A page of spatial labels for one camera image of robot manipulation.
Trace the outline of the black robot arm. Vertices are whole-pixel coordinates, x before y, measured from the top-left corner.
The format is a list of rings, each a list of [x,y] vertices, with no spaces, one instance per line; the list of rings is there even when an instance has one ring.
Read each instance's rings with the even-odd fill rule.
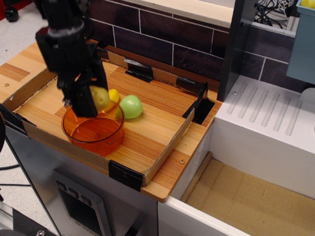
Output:
[[[84,38],[86,0],[37,0],[36,7],[48,26],[35,39],[49,71],[58,76],[64,103],[79,117],[97,116],[90,86],[107,89],[106,74],[97,45]]]

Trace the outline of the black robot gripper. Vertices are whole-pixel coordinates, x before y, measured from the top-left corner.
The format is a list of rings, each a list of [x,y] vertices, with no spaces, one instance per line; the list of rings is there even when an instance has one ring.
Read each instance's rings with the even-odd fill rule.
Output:
[[[48,26],[35,38],[48,69],[58,75],[57,87],[63,92],[64,104],[78,117],[94,118],[97,109],[90,86],[108,90],[97,45],[86,43],[82,17],[52,14],[47,20]]]

